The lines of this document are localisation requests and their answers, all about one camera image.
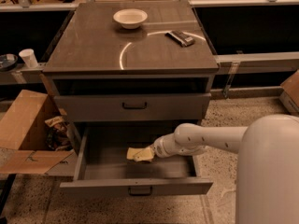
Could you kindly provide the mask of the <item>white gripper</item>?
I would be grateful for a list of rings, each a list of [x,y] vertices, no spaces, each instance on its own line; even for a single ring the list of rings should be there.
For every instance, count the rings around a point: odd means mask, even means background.
[[[169,154],[166,152],[164,142],[167,140],[167,136],[161,136],[157,138],[153,143],[153,150],[150,147],[139,148],[133,155],[134,161],[149,161],[152,162],[155,154],[159,158],[167,158]]]

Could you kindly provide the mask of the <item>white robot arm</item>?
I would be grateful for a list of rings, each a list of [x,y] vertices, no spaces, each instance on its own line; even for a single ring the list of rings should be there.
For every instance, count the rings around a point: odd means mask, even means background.
[[[237,155],[235,224],[299,224],[299,118],[269,115],[247,127],[184,123],[134,161],[191,156],[209,146]]]

